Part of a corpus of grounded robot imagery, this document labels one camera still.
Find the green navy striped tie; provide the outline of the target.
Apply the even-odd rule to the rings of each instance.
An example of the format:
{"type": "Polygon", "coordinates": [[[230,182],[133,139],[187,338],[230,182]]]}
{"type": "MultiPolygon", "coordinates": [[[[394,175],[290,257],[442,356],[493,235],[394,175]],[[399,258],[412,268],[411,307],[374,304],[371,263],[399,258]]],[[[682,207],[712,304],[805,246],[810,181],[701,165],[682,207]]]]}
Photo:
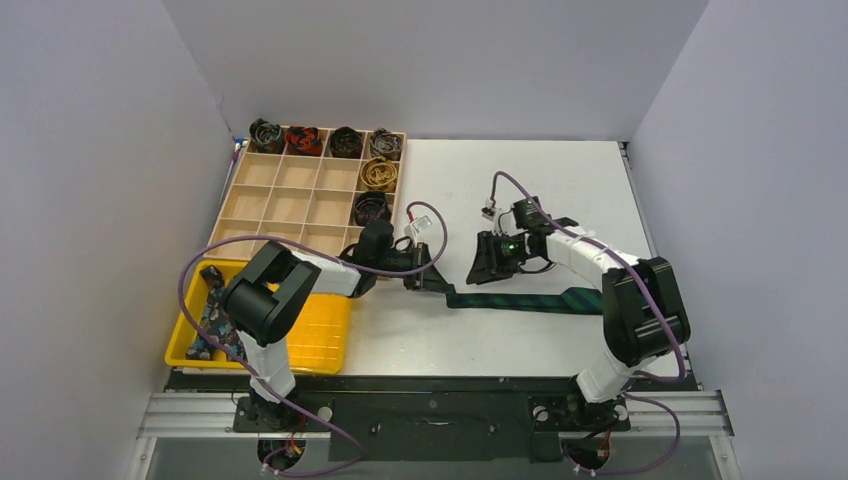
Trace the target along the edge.
{"type": "Polygon", "coordinates": [[[601,315],[602,293],[599,290],[570,287],[560,294],[515,293],[449,293],[445,295],[450,309],[491,309],[546,314],[601,315]]]}

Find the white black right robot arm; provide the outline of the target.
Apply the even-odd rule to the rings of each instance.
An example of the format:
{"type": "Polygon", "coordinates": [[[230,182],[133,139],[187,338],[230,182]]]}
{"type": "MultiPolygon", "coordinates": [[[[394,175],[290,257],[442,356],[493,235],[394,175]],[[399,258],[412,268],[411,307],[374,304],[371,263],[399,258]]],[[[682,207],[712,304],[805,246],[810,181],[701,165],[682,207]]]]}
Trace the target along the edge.
{"type": "Polygon", "coordinates": [[[606,347],[598,360],[574,379],[577,390],[564,400],[566,418],[588,427],[604,412],[604,403],[621,397],[645,366],[673,354],[691,336],[691,327],[670,263],[622,253],[596,239],[575,220],[551,218],[530,197],[513,204],[517,233],[500,225],[503,210],[489,200],[482,209],[493,229],[481,232],[467,283],[481,285],[519,272],[529,259],[543,258],[570,269],[601,294],[606,347]]]}

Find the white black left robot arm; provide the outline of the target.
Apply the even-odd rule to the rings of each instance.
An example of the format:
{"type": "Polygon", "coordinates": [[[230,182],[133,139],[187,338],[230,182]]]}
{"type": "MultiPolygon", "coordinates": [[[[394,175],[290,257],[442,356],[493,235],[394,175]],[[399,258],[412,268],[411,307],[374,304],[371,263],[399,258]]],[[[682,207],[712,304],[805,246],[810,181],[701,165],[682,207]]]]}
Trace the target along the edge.
{"type": "Polygon", "coordinates": [[[370,221],[358,242],[337,257],[323,258],[269,241],[229,282],[222,308],[234,324],[251,367],[251,389],[263,400],[259,416],[272,429],[291,427],[298,402],[288,395],[296,381],[286,337],[313,294],[356,299],[388,276],[403,280],[409,291],[449,294],[455,291],[433,264],[429,246],[396,247],[394,227],[370,221]]]}

